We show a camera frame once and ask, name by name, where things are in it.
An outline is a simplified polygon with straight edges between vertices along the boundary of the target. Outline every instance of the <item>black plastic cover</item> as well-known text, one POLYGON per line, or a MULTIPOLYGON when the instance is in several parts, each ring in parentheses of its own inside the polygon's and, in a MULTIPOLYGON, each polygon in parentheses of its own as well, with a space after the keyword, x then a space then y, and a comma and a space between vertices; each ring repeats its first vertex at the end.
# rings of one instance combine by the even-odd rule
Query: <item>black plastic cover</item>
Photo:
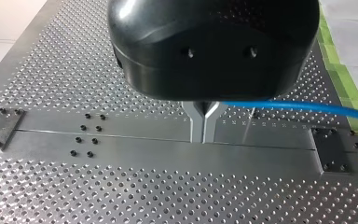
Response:
POLYGON ((317 0, 111 0, 127 81, 166 100, 260 100, 288 91, 319 24, 317 0))

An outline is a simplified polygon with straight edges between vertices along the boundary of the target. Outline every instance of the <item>blue air hose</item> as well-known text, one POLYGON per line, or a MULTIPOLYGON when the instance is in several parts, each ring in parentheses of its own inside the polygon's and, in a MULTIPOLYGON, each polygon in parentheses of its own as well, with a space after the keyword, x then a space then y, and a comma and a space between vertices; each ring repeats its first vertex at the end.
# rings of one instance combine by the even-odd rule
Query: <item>blue air hose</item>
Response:
POLYGON ((358 110, 338 105, 322 105, 306 102, 289 102, 289 101, 249 101, 249 102, 224 102, 226 105, 244 106, 244 107, 266 107, 266 108, 283 108, 283 109, 303 109, 314 112, 324 112, 337 114, 358 119, 358 110))

